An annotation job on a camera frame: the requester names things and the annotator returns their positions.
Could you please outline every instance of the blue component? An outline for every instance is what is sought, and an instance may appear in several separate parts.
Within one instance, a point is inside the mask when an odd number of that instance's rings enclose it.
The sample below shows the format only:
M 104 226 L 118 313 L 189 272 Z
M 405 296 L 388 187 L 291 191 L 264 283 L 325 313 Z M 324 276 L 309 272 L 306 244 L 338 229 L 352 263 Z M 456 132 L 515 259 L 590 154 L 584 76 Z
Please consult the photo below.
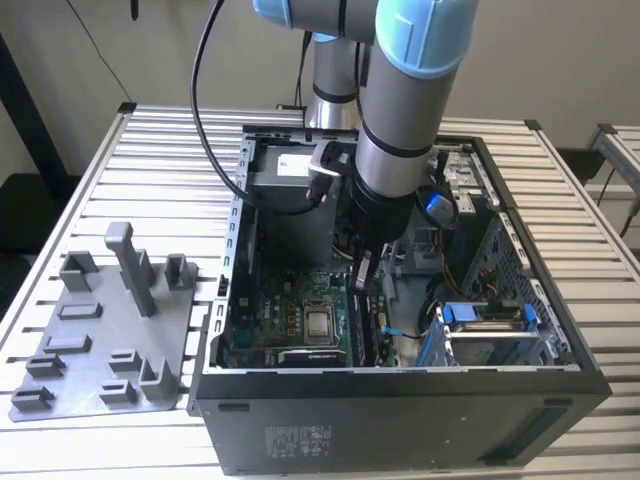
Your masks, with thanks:
M 442 199 L 442 195 L 440 195 L 439 193 L 436 193 L 433 197 L 431 197 L 431 200 L 429 200 L 429 203 L 427 203 L 427 206 L 424 207 L 427 213 L 431 213 L 431 211 L 438 206 L 438 203 L 440 202 L 441 199 Z
M 446 323 L 447 325 L 453 323 L 453 311 L 451 310 L 450 305 L 444 306 L 444 308 L 442 309 L 442 316 L 444 317 L 444 323 Z
M 523 315 L 524 315 L 524 320 L 527 322 L 527 331 L 529 332 L 535 331 L 538 323 L 537 322 L 538 317 L 536 315 L 536 310 L 533 308 L 533 306 L 528 303 L 525 303 Z
M 386 333 L 387 335 L 393 335 L 394 337 L 402 336 L 402 330 L 398 330 L 397 328 L 391 328 L 388 325 L 382 325 L 380 327 L 380 331 L 382 333 Z
M 477 9 L 478 0 L 380 0 L 376 38 L 400 71 L 442 77 L 467 53 Z
M 289 0 L 253 0 L 258 15 L 281 27 L 291 28 Z
M 474 322 L 476 320 L 476 311 L 473 309 L 473 305 L 459 303 L 451 305 L 450 308 L 456 322 Z
M 422 348 L 422 351 L 420 352 L 420 358 L 418 358 L 416 367 L 421 367 L 424 365 L 424 361 L 427 358 L 427 353 L 429 353 L 429 347 L 431 347 L 432 342 L 433 342 L 433 337 L 429 335 L 429 337 L 427 338 L 427 341 L 424 344 L 424 347 Z
M 327 35 L 325 33 L 316 33 L 313 35 L 313 39 L 318 43 L 333 42 L 338 38 L 340 37 L 334 37 L 333 35 Z

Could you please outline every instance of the white wall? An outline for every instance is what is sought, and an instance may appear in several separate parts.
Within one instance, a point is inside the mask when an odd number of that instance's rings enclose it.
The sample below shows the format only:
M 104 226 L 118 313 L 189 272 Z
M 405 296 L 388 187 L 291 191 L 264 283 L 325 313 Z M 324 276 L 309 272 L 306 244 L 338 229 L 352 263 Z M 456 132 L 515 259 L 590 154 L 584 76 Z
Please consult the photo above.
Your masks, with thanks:
M 141 0 L 137 22 L 128 0 L 73 3 L 135 101 L 188 104 L 210 0 Z M 481 0 L 447 114 L 536 118 L 556 144 L 574 146 L 597 122 L 640 124 L 638 18 L 637 0 Z M 117 84 L 63 0 L 2 0 L 0 30 L 61 156 L 81 171 L 123 100 Z M 201 103 L 290 102 L 300 39 L 257 18 L 250 0 L 227 1 L 201 72 Z

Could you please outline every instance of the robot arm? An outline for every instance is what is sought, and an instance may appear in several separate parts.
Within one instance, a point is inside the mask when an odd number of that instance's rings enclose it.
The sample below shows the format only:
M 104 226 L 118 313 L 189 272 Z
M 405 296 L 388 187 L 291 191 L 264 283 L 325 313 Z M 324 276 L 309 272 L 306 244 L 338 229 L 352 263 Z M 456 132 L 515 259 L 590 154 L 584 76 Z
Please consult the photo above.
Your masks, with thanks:
M 364 289 L 384 244 L 398 239 L 409 221 L 469 48 L 478 0 L 254 0 L 254 7 L 289 28 L 352 34 L 354 40 L 370 39 L 375 30 L 357 174 L 350 185 L 350 215 L 359 239 L 353 281 Z

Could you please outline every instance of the black cable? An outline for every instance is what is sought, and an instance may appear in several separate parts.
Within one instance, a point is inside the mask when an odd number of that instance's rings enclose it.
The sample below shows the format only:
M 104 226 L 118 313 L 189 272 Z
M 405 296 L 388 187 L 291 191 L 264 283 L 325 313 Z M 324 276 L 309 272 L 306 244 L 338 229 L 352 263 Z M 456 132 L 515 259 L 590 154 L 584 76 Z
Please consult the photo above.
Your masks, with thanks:
M 296 81 L 296 91 L 293 95 L 293 105 L 295 107 L 302 107 L 302 73 L 304 72 L 304 64 L 307 59 L 307 50 L 309 49 L 312 38 L 313 32 L 304 32 L 304 35 L 302 36 L 302 47 L 300 48 L 300 65 L 298 66 L 298 79 Z
M 356 82 L 356 106 L 358 107 L 358 115 L 362 119 L 362 102 L 360 101 L 360 42 L 356 43 L 356 58 L 353 65 L 353 76 Z
M 127 92 L 127 89 L 124 88 L 124 85 L 122 85 L 122 82 L 120 81 L 120 79 L 118 78 L 116 73 L 113 71 L 111 66 L 109 66 L 109 63 L 104 59 L 104 57 L 102 56 L 102 53 L 100 53 L 100 49 L 98 48 L 98 45 L 96 44 L 96 41 L 93 39 L 93 36 L 89 32 L 89 29 L 87 28 L 87 26 L 82 21 L 82 17 L 80 17 L 80 14 L 78 13 L 76 8 L 71 3 L 71 0 L 65 0 L 65 2 L 67 2 L 67 5 L 69 5 L 69 8 L 73 11 L 74 15 L 78 19 L 78 22 L 80 22 L 80 25 L 82 25 L 82 28 L 84 29 L 85 33 L 87 34 L 87 37 L 89 37 L 89 40 L 91 40 L 91 43 L 93 44 L 93 47 L 96 49 L 96 52 L 98 53 L 98 57 L 100 57 L 100 60 L 102 60 L 102 63 L 104 63 L 104 66 L 107 67 L 109 72 L 111 72 L 111 75 L 113 76 L 115 81 L 118 82 L 118 85 L 120 85 L 120 88 L 122 89 L 122 92 L 124 93 L 125 97 L 127 97 L 127 100 L 129 100 L 131 102 L 132 100 L 131 100 L 131 96 L 129 95 L 129 92 Z
M 598 197 L 598 203 L 596 205 L 600 206 L 600 202 L 602 201 L 602 197 L 604 197 L 604 192 L 607 190 L 607 187 L 609 186 L 609 182 L 611 181 L 611 177 L 613 177 L 613 174 L 616 173 L 616 169 L 615 168 L 611 168 L 611 173 L 609 173 L 609 176 L 607 177 L 607 180 L 604 182 L 604 185 L 602 186 L 602 191 L 600 192 L 600 196 Z
M 410 338 L 411 340 L 421 340 L 422 339 L 421 335 L 409 335 L 408 333 L 404 333 L 404 332 L 402 332 L 402 336 L 404 338 Z
M 633 216 L 629 215 L 627 217 L 627 221 L 624 222 L 624 226 L 622 227 L 622 230 L 620 230 L 620 238 L 623 238 L 627 234 L 627 230 L 629 230 L 632 220 L 633 220 Z
M 247 192 L 243 191 L 240 187 L 238 187 L 233 181 L 227 176 L 227 173 L 220 166 L 218 159 L 216 158 L 213 150 L 211 150 L 211 146 L 209 145 L 209 140 L 207 139 L 207 135 L 204 131 L 204 127 L 202 126 L 202 120 L 200 119 L 200 109 L 198 107 L 198 75 L 200 73 L 200 64 L 202 63 L 202 55 L 204 54 L 204 49 L 207 45 L 207 40 L 209 40 L 209 34 L 211 33 L 211 29 L 213 28 L 213 24 L 218 17 L 218 13 L 224 5 L 225 0 L 218 0 L 216 4 L 211 9 L 211 14 L 209 15 L 209 19 L 204 27 L 204 31 L 202 32 L 202 37 L 200 38 L 200 42 L 198 43 L 198 49 L 196 50 L 196 58 L 193 61 L 193 71 L 191 73 L 191 113 L 193 114 L 193 121 L 196 125 L 196 131 L 198 132 L 198 136 L 200 137 L 200 141 L 202 142 L 202 148 L 209 158 L 213 169 L 220 176 L 222 182 L 227 186 L 229 190 L 235 193 L 239 198 L 241 198 L 247 204 L 262 210 L 268 210 L 270 213 L 275 215 L 302 215 L 304 213 L 310 212 L 314 208 L 316 208 L 319 204 L 309 203 L 308 205 L 300 208 L 294 209 L 281 209 L 274 208 L 269 206 L 261 201 L 258 201 L 255 198 L 252 198 Z

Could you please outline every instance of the aluminum table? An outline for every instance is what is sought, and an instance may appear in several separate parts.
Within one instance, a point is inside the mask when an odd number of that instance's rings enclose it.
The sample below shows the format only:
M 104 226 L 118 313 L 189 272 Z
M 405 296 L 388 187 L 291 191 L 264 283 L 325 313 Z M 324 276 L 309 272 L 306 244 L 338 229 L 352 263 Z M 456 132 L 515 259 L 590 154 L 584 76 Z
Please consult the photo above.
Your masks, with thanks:
M 301 123 L 298 112 L 267 110 L 206 110 L 203 120 L 215 153 L 229 171 L 237 161 L 243 124 Z M 448 118 L 441 133 L 483 137 L 613 396 L 524 469 L 363 473 L 349 478 L 638 478 L 638 262 L 542 131 L 530 130 L 522 121 Z M 186 108 L 138 106 L 133 113 L 117 115 L 0 323 L 0 473 L 21 480 L 223 476 L 203 422 L 184 410 L 186 393 L 169 412 L 29 423 L 12 423 L 7 416 L 10 394 L 20 385 L 25 360 L 33 354 L 63 288 L 57 277 L 63 255 L 89 250 L 97 263 L 114 264 L 102 236 L 117 220 L 133 224 L 134 245 L 146 248 L 152 261 L 184 252 L 200 267 L 182 366 L 182 389 L 188 390 L 200 326 L 217 290 L 231 199 L 199 142 Z

